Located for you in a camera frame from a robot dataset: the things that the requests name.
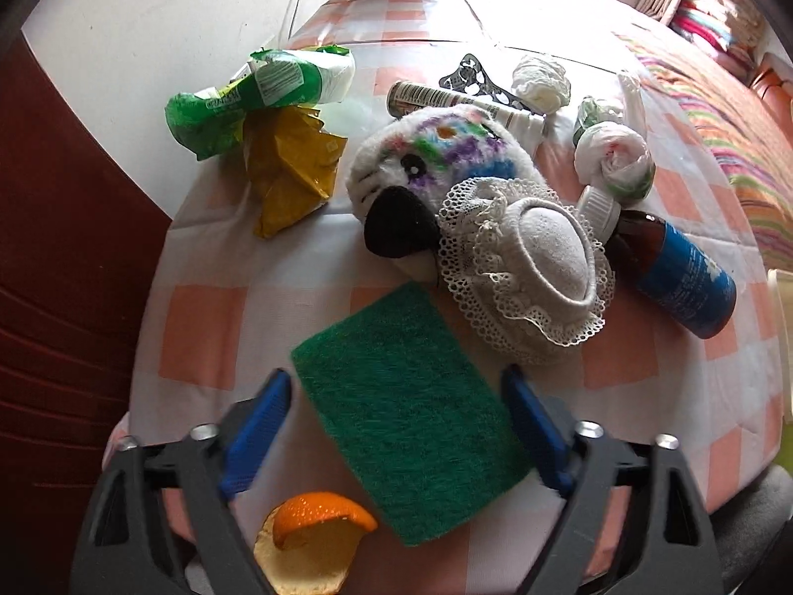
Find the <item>parrot eye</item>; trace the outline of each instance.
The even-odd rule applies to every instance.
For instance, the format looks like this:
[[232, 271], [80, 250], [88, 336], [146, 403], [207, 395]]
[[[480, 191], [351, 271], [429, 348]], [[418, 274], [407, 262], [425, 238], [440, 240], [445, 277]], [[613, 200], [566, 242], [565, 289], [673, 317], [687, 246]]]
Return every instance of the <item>parrot eye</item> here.
[[404, 172], [407, 174], [407, 180], [421, 178], [427, 173], [427, 164], [417, 154], [406, 154], [399, 160], [399, 163], [402, 164]]
[[492, 129], [490, 129], [490, 127], [488, 127], [488, 126], [487, 126], [487, 125], [485, 125], [484, 123], [482, 123], [482, 126], [485, 128], [485, 133], [486, 133], [486, 134], [487, 134], [487, 135], [488, 135], [490, 138], [494, 138], [494, 139], [495, 139], [495, 140], [497, 140], [497, 141], [500, 141], [500, 140], [501, 140], [501, 137], [499, 137], [499, 136], [498, 136], [498, 134], [496, 134], [496, 133], [495, 133], [495, 132], [494, 132]]

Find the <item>crumpled plastic bag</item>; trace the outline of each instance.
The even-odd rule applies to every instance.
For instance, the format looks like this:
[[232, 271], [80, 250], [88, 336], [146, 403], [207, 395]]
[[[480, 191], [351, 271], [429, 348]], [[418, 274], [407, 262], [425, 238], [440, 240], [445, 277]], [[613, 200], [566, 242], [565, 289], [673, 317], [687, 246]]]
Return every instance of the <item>crumpled plastic bag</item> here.
[[646, 141], [647, 118], [645, 115], [644, 103], [641, 101], [641, 83], [636, 76], [625, 71], [625, 69], [620, 69], [617, 73], [617, 80], [620, 81], [620, 87], [623, 90], [623, 98], [625, 99], [623, 123]]
[[570, 103], [565, 68], [550, 56], [524, 55], [512, 72], [512, 90], [543, 114], [553, 114]]
[[644, 199], [653, 187], [655, 163], [645, 139], [617, 122], [598, 122], [585, 130], [573, 163], [583, 185], [609, 192], [623, 203]]
[[354, 75], [355, 61], [345, 47], [255, 51], [230, 85], [171, 97], [165, 120], [173, 137], [202, 161], [239, 145], [249, 111], [342, 101]]
[[620, 101], [584, 96], [584, 100], [578, 106], [578, 115], [572, 127], [572, 144], [578, 145], [584, 130], [597, 125], [598, 122], [606, 120], [622, 122], [624, 113], [625, 109]]
[[319, 111], [301, 107], [248, 113], [243, 154], [248, 178], [262, 198], [254, 233], [272, 237], [328, 202], [346, 138], [322, 132]]

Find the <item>table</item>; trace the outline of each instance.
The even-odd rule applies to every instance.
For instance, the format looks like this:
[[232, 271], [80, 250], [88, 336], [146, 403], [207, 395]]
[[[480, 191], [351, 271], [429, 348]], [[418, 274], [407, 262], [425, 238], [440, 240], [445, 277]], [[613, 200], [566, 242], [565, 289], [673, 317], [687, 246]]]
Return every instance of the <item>table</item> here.
[[[738, 291], [730, 323], [703, 342], [620, 287], [604, 331], [562, 364], [530, 369], [534, 384], [614, 436], [649, 442], [661, 432], [676, 435], [711, 510], [768, 464], [780, 439], [780, 355], [765, 271], [735, 194], [677, 103], [608, 25], [576, 23], [581, 2], [601, 0], [542, 1], [544, 17], [523, 20], [498, 11], [521, 0], [330, 0], [304, 25], [292, 47], [342, 43], [357, 64], [347, 99], [321, 112], [328, 130], [350, 137], [336, 191], [321, 211], [262, 241], [252, 234], [259, 202], [239, 158], [199, 165], [152, 285], [132, 381], [131, 433], [155, 443], [218, 420], [233, 401], [251, 397], [272, 368], [290, 368], [297, 344], [406, 281], [392, 262], [364, 248], [344, 186], [360, 142], [391, 121], [388, 88], [397, 79], [437, 82], [469, 52], [493, 81], [509, 86], [519, 56], [533, 50], [562, 59], [572, 82], [571, 105], [549, 118], [536, 157], [560, 197], [572, 202], [581, 190], [570, 142], [577, 105], [585, 94], [618, 96], [614, 72], [630, 69], [644, 85], [648, 144], [658, 165], [643, 207], [688, 234], [732, 274]], [[608, 2], [612, 24], [623, 5]], [[623, 19], [637, 15], [623, 8]], [[519, 31], [510, 36], [513, 27]], [[448, 293], [433, 297], [495, 383], [507, 360], [474, 335]], [[245, 537], [253, 541], [275, 505], [313, 489], [371, 505], [298, 390], [259, 476], [234, 503]], [[608, 561], [624, 497], [613, 498], [592, 570]], [[405, 548], [382, 527], [360, 547], [345, 593], [509, 593], [561, 503], [530, 475], [468, 524], [422, 546]], [[172, 513], [174, 525], [183, 526]]]

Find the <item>orange peel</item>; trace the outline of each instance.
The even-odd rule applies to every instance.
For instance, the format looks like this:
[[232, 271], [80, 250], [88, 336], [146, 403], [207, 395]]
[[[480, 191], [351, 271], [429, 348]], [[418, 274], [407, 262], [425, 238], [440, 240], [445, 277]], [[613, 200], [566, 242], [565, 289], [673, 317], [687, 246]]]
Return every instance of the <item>orange peel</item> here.
[[335, 595], [361, 539], [377, 527], [354, 501], [333, 492], [307, 492], [267, 516], [254, 556], [279, 595]]

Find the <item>black plastic stencil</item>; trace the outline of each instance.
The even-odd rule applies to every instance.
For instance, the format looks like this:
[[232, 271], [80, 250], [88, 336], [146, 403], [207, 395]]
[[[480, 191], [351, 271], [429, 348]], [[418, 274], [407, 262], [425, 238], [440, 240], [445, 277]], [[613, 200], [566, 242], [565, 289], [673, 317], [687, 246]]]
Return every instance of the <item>black plastic stencil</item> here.
[[460, 61], [460, 66], [453, 73], [444, 76], [438, 81], [443, 89], [467, 93], [469, 96], [489, 98], [490, 101], [501, 103], [507, 107], [542, 114], [532, 109], [525, 102], [506, 89], [496, 85], [482, 68], [482, 63], [473, 54], [465, 54]]

